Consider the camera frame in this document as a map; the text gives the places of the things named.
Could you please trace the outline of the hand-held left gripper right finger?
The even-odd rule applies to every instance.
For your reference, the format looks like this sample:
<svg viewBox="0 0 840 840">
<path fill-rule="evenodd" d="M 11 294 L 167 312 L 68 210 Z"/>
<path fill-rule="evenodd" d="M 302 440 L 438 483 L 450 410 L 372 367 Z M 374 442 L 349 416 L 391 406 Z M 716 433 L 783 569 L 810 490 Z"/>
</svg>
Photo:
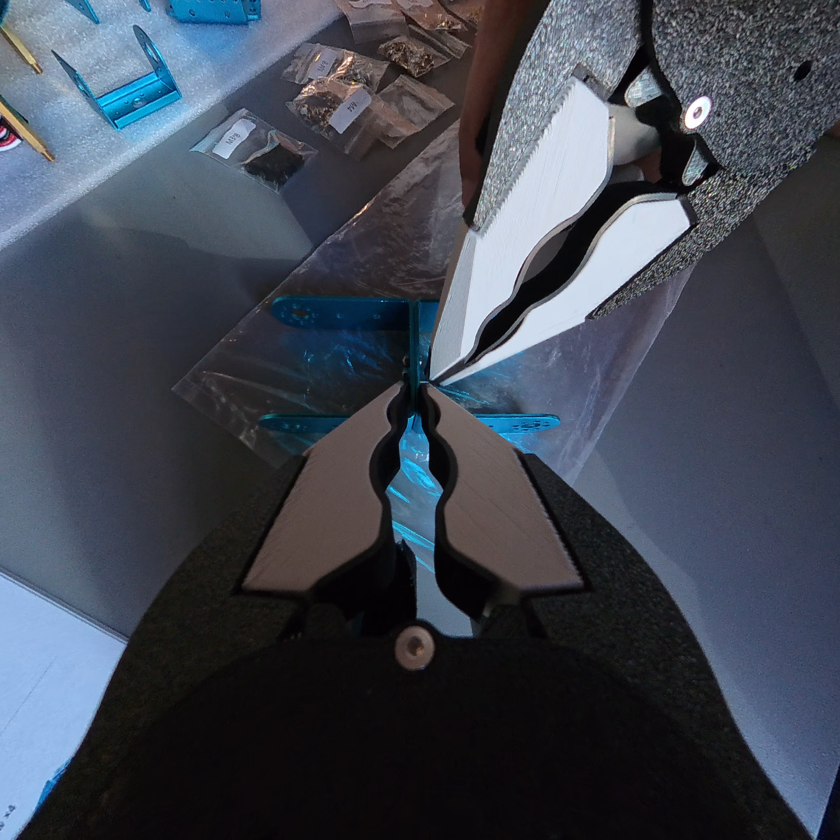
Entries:
<svg viewBox="0 0 840 840">
<path fill-rule="evenodd" d="M 509 442 L 444 393 L 422 385 L 440 591 L 471 617 L 585 583 Z"/>
</svg>

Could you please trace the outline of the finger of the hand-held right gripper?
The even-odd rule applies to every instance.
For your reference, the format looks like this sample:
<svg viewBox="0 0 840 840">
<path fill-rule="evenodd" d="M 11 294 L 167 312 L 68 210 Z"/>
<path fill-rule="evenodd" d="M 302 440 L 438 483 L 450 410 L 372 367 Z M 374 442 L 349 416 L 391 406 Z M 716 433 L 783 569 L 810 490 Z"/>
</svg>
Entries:
<svg viewBox="0 0 840 840">
<path fill-rule="evenodd" d="M 631 198 L 596 233 L 580 264 L 571 267 L 570 251 L 555 259 L 530 282 L 535 297 L 510 327 L 473 359 L 440 367 L 436 381 L 453 384 L 473 373 L 577 327 L 641 269 L 691 227 L 690 212 L 673 193 Z"/>
<path fill-rule="evenodd" d="M 613 168 L 607 104 L 572 77 L 553 114 L 480 230 L 467 231 L 441 300 L 429 378 L 456 373 L 481 330 L 522 283 L 533 255 L 592 203 Z"/>
</svg>

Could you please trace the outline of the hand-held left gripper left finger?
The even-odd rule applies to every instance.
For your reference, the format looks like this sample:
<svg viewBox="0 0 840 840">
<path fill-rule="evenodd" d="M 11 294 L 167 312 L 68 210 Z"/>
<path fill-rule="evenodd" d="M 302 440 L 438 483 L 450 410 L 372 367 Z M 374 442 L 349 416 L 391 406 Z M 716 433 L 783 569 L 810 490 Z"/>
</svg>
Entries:
<svg viewBox="0 0 840 840">
<path fill-rule="evenodd" d="M 410 389 L 398 382 L 311 446 L 243 590 L 372 596 L 394 574 L 386 490 L 400 468 Z"/>
</svg>

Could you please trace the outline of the blue H-shaped metal bracket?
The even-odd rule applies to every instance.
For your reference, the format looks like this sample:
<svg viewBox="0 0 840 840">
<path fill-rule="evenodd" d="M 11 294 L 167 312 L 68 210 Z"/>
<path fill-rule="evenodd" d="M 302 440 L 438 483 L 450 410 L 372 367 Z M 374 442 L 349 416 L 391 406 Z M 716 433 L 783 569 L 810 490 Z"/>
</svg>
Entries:
<svg viewBox="0 0 840 840">
<path fill-rule="evenodd" d="M 412 408 L 417 404 L 417 387 L 425 382 L 428 350 L 422 349 L 421 334 L 433 331 L 438 300 L 281 296 L 271 304 L 272 315 L 297 329 L 356 329 L 396 331 L 408 335 L 403 379 L 411 388 Z M 501 436 L 541 432 L 560 425 L 552 414 L 474 414 L 476 419 Z M 349 416 L 270 413 L 258 420 L 271 433 L 328 434 Z"/>
</svg>

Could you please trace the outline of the person's right forearm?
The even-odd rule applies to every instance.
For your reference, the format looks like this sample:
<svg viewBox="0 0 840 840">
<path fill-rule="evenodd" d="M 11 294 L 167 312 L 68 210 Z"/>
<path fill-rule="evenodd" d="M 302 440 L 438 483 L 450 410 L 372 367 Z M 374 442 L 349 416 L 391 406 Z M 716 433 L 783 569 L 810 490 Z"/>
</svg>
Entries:
<svg viewBox="0 0 840 840">
<path fill-rule="evenodd" d="M 489 120 L 494 97 L 510 60 L 521 54 L 543 15 L 547 2 L 486 1 L 474 42 L 474 54 L 466 83 L 458 130 L 458 159 L 465 207 L 465 225 L 475 213 L 472 200 L 482 174 L 482 152 L 478 140 Z"/>
</svg>

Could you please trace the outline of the clear plastic bag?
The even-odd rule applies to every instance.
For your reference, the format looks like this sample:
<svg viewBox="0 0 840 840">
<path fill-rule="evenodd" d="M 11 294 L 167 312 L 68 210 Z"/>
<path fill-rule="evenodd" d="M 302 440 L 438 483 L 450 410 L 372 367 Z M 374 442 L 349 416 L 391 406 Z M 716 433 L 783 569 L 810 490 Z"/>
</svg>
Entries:
<svg viewBox="0 0 840 840">
<path fill-rule="evenodd" d="M 270 313 L 283 296 L 433 300 L 460 221 L 456 132 L 444 131 L 326 239 L 174 387 L 174 393 L 278 465 L 309 445 L 272 439 L 269 413 L 351 415 L 392 385 L 407 331 L 296 329 Z M 546 413 L 558 428 L 514 437 L 569 483 L 623 399 L 691 269 L 609 314 L 456 383 L 476 413 Z"/>
</svg>

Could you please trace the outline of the group of small zip bags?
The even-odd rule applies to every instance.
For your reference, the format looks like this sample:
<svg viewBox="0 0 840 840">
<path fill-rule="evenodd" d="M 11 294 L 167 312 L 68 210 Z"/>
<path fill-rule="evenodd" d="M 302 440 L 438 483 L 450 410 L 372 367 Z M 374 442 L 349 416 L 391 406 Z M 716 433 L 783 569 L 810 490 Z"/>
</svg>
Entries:
<svg viewBox="0 0 840 840">
<path fill-rule="evenodd" d="M 478 25 L 482 2 L 338 1 L 357 44 L 375 54 L 305 42 L 282 72 L 299 88 L 287 108 L 303 125 L 356 160 L 379 144 L 394 149 L 454 104 L 422 78 L 467 44 L 456 35 Z M 275 191 L 316 151 L 242 108 L 193 146 L 229 170 Z"/>
</svg>

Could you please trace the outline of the white instruction booklet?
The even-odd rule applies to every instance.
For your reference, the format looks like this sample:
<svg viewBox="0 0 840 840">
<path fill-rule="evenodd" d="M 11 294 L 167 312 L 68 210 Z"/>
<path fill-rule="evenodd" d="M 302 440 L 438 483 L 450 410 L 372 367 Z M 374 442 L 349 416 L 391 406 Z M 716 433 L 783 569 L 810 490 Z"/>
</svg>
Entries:
<svg viewBox="0 0 840 840">
<path fill-rule="evenodd" d="M 15 838 L 84 738 L 126 642 L 1 578 L 1 838 Z"/>
</svg>

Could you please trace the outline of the white foam sheet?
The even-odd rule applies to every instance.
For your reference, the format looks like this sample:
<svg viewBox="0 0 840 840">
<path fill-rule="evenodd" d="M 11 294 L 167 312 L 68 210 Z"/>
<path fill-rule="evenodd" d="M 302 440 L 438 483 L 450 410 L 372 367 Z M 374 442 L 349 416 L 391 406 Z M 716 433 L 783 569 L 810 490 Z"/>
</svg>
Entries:
<svg viewBox="0 0 840 840">
<path fill-rule="evenodd" d="M 247 26 L 183 24 L 151 2 L 92 2 L 93 24 L 68 2 L 13 1 L 5 23 L 35 55 L 35 74 L 2 39 L 1 90 L 56 157 L 48 162 L 26 143 L 2 153 L 1 244 L 14 242 L 218 104 L 247 81 L 327 27 L 332 1 L 267 1 Z M 99 96 L 147 74 L 150 64 L 133 33 L 150 36 L 182 100 L 124 130 L 94 111 L 53 56 L 77 69 Z"/>
</svg>

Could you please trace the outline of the blue round base with servo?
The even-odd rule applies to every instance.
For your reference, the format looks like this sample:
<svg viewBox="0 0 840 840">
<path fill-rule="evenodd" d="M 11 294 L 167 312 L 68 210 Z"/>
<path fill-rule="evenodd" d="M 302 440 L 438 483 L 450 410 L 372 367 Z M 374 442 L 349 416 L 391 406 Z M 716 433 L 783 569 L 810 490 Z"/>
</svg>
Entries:
<svg viewBox="0 0 840 840">
<path fill-rule="evenodd" d="M 22 61 L 27 64 L 36 74 L 42 74 L 43 69 L 38 63 L 35 56 L 25 45 L 23 40 L 18 37 L 15 32 L 5 25 L 4 20 L 7 15 L 9 1 L 1 1 L 1 33 L 8 44 L 12 46 L 17 55 Z M 1 113 L 3 120 L 7 123 L 13 133 L 19 139 L 26 142 L 35 151 L 45 157 L 48 161 L 53 162 L 56 158 L 49 151 L 46 143 L 40 139 L 37 133 L 28 125 L 28 121 L 23 117 L 5 98 L 1 96 Z"/>
</svg>

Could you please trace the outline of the blue perforated U bracket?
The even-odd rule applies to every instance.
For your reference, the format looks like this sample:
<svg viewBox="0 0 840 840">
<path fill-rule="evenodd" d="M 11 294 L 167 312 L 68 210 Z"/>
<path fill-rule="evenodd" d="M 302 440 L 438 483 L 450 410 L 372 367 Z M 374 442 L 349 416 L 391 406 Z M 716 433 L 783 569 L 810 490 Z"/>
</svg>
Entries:
<svg viewBox="0 0 840 840">
<path fill-rule="evenodd" d="M 248 25 L 261 19 L 260 1 L 166 1 L 165 10 L 184 24 Z"/>
</svg>

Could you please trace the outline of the blue long U bracket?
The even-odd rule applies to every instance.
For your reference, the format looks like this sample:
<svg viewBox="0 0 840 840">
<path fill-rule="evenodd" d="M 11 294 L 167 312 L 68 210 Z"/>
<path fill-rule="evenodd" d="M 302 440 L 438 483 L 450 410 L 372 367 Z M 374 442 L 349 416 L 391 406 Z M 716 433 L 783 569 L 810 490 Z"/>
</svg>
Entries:
<svg viewBox="0 0 840 840">
<path fill-rule="evenodd" d="M 93 95 L 88 84 L 75 68 L 54 50 L 52 51 L 53 56 L 94 111 L 99 112 L 116 130 L 122 130 L 182 99 L 181 91 L 154 42 L 138 25 L 133 26 L 133 33 L 150 62 L 151 72 L 100 97 Z"/>
</svg>

